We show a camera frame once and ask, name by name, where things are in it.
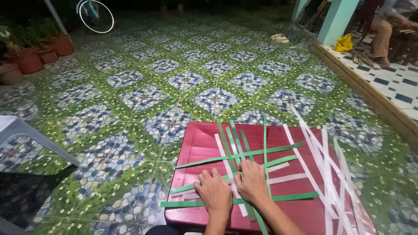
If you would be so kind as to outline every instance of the foot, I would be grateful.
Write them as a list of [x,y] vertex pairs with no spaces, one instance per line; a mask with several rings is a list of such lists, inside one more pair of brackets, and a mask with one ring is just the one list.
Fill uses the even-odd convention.
[[377,57],[375,58],[375,62],[379,64],[381,69],[384,69],[390,66],[390,62],[387,59],[387,57]]

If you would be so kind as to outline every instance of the sandal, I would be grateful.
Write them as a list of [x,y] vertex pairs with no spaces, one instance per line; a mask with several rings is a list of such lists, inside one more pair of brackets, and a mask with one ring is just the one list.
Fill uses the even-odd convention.
[[276,35],[273,35],[273,36],[271,36],[271,40],[275,40],[277,37],[280,37],[280,36],[282,36],[283,34],[282,33],[279,33],[279,34],[276,34]]
[[286,43],[289,42],[289,40],[286,37],[284,37],[284,36],[278,36],[278,37],[276,37],[275,38],[275,41],[276,42],[283,43],[283,44],[286,44]]

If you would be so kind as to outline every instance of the bicycle wheel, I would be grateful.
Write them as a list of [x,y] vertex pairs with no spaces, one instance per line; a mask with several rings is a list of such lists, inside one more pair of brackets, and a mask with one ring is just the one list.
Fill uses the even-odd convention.
[[115,24],[110,10],[96,0],[86,0],[81,3],[79,14],[83,23],[96,33],[107,33]]

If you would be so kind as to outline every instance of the pillar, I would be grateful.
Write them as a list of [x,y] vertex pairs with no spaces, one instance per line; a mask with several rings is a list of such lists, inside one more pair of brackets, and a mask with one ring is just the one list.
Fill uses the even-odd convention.
[[296,19],[301,15],[305,6],[309,3],[309,0],[296,0],[295,8],[293,9],[292,21],[295,22]]
[[318,34],[323,45],[335,45],[335,41],[344,33],[359,0],[333,0]]

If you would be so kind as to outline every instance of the left hand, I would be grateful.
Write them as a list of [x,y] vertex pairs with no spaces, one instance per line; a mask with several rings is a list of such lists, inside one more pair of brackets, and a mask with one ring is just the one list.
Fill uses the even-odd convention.
[[198,179],[201,185],[194,182],[193,187],[202,198],[209,215],[228,214],[232,207],[232,191],[227,182],[219,175],[218,170],[213,168],[212,175],[207,170],[203,170]]

